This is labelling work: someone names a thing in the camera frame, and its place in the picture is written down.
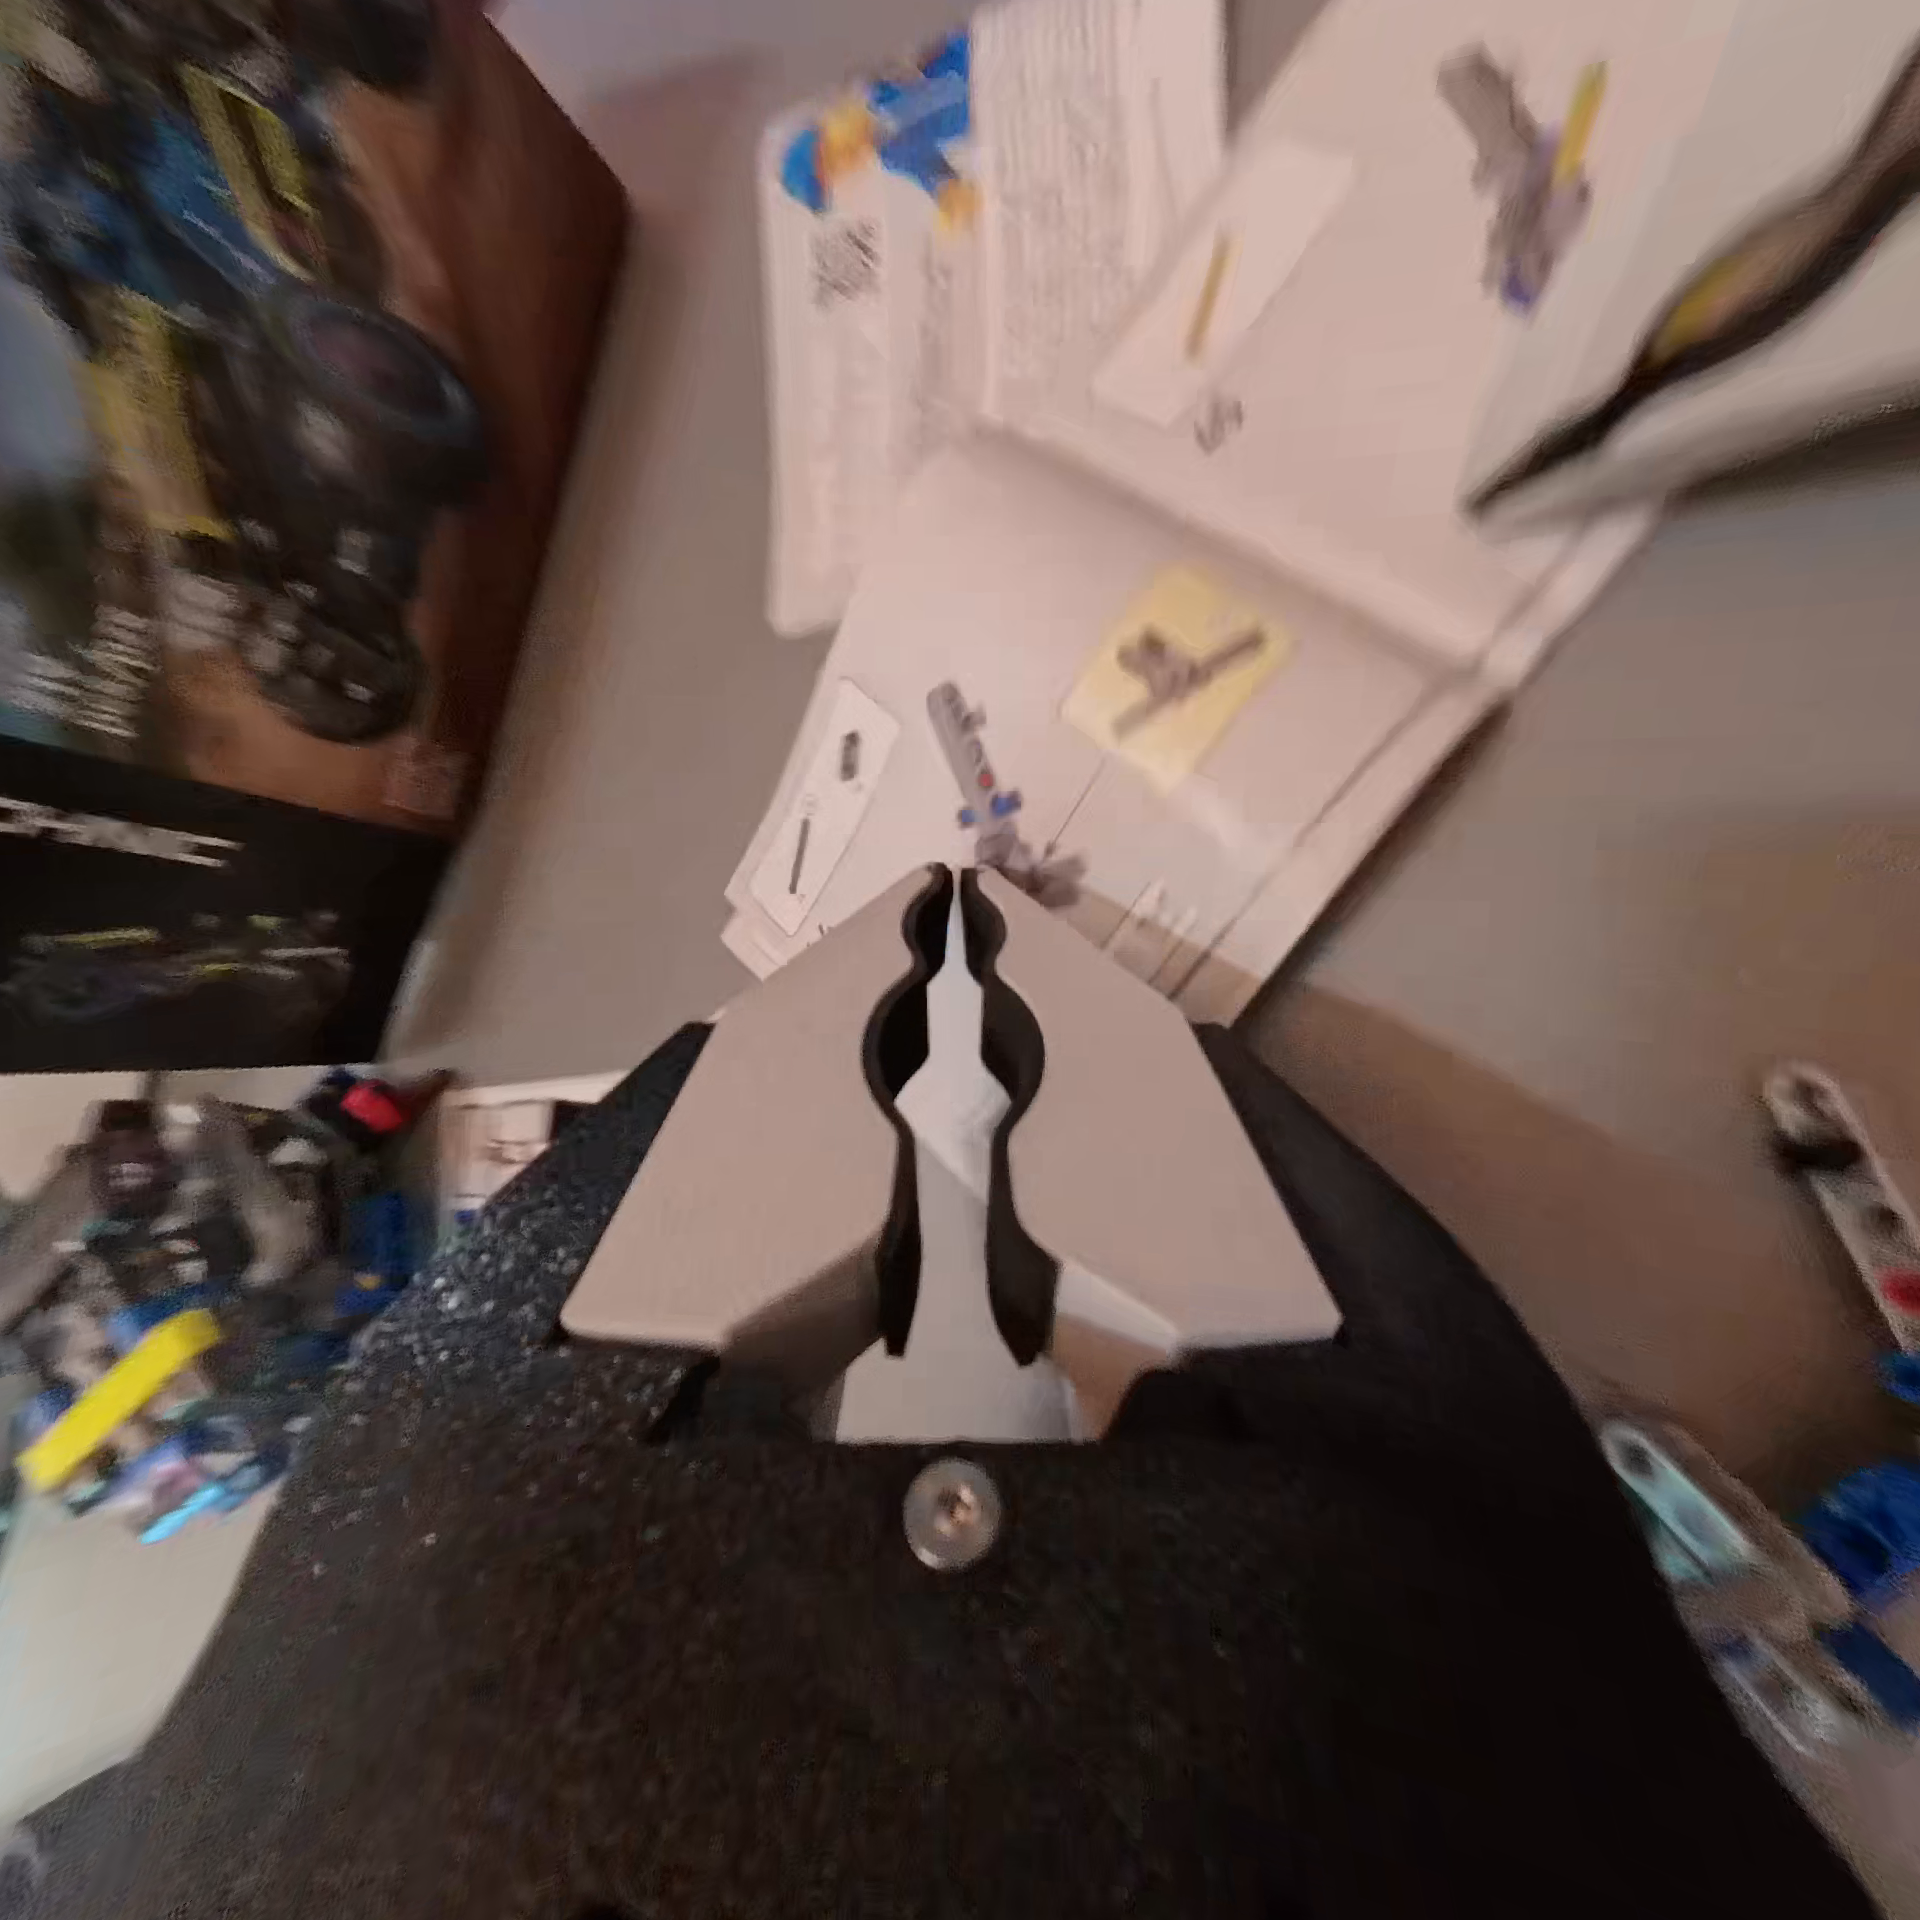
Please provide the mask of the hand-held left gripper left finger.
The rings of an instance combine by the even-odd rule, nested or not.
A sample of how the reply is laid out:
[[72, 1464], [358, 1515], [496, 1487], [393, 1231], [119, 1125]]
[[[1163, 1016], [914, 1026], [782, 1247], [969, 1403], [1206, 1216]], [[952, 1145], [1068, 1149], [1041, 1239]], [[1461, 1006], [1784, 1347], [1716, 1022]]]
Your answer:
[[910, 867], [733, 999], [561, 1307], [591, 1347], [680, 1353], [653, 1438], [930, 1443], [910, 1378], [844, 1430], [846, 1378], [904, 1363], [924, 1270], [900, 1091], [930, 1058], [954, 873]]

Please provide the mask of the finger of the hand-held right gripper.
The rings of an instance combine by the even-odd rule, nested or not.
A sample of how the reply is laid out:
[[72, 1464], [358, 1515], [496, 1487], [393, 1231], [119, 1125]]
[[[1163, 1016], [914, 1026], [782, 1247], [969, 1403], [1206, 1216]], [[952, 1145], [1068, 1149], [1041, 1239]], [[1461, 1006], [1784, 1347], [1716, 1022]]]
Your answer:
[[1655, 288], [1537, 425], [1487, 446], [1470, 516], [1640, 501], [1917, 406], [1914, 166], [1788, 188]]
[[1657, 17], [1681, 36], [1640, 69], [1617, 54], [1585, 159], [1589, 208], [1487, 397], [1476, 455], [1514, 446], [1598, 367], [1628, 300], [1653, 307], [1657, 269], [1672, 280], [1720, 229], [1837, 166], [1917, 166], [1914, 3], [1672, 3]]

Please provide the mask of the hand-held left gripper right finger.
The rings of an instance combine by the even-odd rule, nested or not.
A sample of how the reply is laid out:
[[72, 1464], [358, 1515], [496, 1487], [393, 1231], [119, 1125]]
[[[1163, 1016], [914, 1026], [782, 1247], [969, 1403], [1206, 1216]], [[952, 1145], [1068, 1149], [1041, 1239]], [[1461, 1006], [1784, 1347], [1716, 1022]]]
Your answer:
[[996, 1331], [1045, 1362], [1074, 1438], [1215, 1353], [1318, 1345], [1342, 1312], [1200, 1030], [1006, 875], [957, 879], [981, 1067]]

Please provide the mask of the blue white lego sub-assembly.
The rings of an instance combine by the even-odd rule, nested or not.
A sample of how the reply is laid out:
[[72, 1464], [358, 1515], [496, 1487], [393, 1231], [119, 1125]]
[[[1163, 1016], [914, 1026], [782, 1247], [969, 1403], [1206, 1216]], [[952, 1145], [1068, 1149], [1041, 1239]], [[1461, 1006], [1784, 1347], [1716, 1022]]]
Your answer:
[[[1764, 1080], [1779, 1172], [1826, 1222], [1884, 1331], [1884, 1392], [1917, 1411], [1917, 1203], [1860, 1103], [1826, 1069]], [[1884, 1620], [1917, 1598], [1917, 1445], [1842, 1476], [1802, 1518], [1764, 1505], [1648, 1411], [1612, 1407], [1598, 1443], [1696, 1646], [1779, 1754], [1917, 1742], [1917, 1658]]]

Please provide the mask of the open lego instruction booklet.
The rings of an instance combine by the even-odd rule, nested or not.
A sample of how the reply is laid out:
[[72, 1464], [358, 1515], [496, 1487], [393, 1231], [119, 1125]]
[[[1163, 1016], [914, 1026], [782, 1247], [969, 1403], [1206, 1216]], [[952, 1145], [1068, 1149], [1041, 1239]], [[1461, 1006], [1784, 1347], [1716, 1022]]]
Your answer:
[[1490, 534], [1491, 386], [1669, 3], [1324, 3], [1113, 333], [904, 486], [728, 898], [996, 866], [1231, 1022], [1655, 511]]

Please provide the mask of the dark printed lego box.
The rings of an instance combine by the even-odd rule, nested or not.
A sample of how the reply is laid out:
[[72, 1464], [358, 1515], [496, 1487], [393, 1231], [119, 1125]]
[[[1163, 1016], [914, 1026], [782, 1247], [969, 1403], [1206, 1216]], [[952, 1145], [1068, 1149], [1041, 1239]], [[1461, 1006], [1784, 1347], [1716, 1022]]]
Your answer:
[[499, 3], [4, 5], [4, 1072], [381, 1049], [627, 242]]

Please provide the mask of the white printed feedback leaflet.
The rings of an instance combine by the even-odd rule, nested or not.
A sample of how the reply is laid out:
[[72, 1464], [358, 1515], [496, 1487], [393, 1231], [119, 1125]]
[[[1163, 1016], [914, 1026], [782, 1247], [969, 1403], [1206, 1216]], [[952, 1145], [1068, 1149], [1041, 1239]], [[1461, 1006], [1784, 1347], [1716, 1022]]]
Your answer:
[[1113, 333], [1224, 166], [1227, 56], [1224, 3], [987, 3], [766, 126], [775, 631], [834, 626], [924, 462]]

